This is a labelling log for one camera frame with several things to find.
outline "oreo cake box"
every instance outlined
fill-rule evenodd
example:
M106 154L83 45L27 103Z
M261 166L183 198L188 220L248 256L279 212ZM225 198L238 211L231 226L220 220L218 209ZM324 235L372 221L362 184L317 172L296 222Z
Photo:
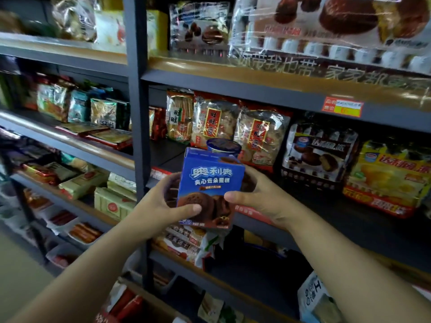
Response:
M228 229L234 214L234 204L224 199L224 193L240 190L245 166L233 156L187 148L181 173L177 207L200 204L202 211L181 224L201 228Z

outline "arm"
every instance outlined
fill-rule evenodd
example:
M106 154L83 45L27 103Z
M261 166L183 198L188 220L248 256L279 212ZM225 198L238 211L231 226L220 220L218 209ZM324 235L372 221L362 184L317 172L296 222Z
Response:
M431 304L316 213L258 171L253 193L224 198L254 207L287 228L350 323L431 322Z
M170 223L201 211L197 204L178 208L166 205L164 195L178 178L172 174L161 180L125 220L85 251L9 323L93 322L132 252Z

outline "floor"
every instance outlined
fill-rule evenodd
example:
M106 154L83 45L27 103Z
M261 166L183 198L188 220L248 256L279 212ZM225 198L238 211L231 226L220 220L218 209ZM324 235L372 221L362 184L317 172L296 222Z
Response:
M0 322L11 318L54 277L40 265L38 250L6 227L0 229Z

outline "hand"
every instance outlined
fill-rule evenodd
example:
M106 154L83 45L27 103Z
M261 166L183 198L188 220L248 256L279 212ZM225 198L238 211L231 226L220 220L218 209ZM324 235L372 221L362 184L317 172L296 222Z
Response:
M256 184L253 192L227 192L224 199L233 204L255 208L279 226L288 228L289 221L305 206L273 183L265 174L246 165L246 173Z
M140 241L154 237L168 225L199 214L202 207L199 204L189 204L170 208L166 204L166 196L170 186L180 179L180 173L173 173L160 180L133 211L121 222L127 226L129 234L133 234Z

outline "shelf upright post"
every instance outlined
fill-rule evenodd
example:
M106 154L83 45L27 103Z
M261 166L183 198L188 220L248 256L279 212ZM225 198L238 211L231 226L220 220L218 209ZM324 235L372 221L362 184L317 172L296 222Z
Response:
M133 158L137 200L144 196L150 178L150 127L148 118L148 83L141 79L147 69L147 0L123 0L127 34L127 66L132 116ZM153 262L149 258L150 241L141 247L143 261L142 284L149 292L154 290Z
M44 240L43 240L43 237L40 234L39 230L37 230L36 228L31 226L31 224L30 224L30 222L32 222L35 219L35 215L33 214L32 209L27 204L27 200L25 199L25 195L24 195L24 189L18 182L10 179L10 176L13 173L13 165L12 165L9 157L6 154L4 154L3 152L0 152L0 157L1 157L1 160L4 164L4 167L6 168L7 178L10 181L10 183L12 184L13 189L15 191L15 194L18 198L19 206L21 207L22 211L24 212L27 223L30 226L30 230L31 230L33 236L35 237L37 248L39 249L40 254L42 255L42 258L44 259L44 262L46 264L48 262L48 260L45 257L46 248L44 245Z

